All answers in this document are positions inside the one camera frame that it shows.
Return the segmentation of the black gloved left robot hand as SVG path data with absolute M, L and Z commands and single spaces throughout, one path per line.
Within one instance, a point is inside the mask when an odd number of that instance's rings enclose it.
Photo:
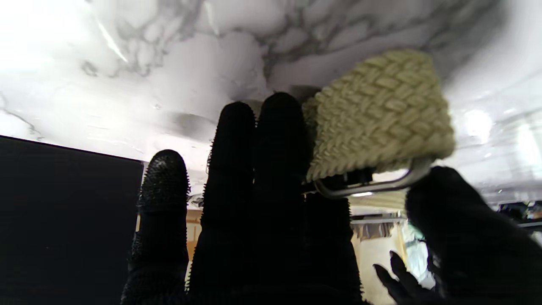
M 418 280 L 408 272 L 403 259 L 395 251 L 389 251 L 390 273 L 379 264 L 374 264 L 374 270 L 378 279 L 387 289 L 397 305 L 443 305 L 444 299 L 435 291 L 426 289 L 419 284 Z

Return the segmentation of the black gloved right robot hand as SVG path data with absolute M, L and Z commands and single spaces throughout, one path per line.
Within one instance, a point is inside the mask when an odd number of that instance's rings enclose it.
M 210 154 L 190 283 L 188 176 L 159 151 L 137 203 L 122 305 L 365 305 L 347 199 L 302 194 L 310 146 L 300 103 L 276 93 L 259 120 L 225 106 Z M 406 196 L 444 305 L 540 305 L 542 251 L 453 168 L 434 166 Z

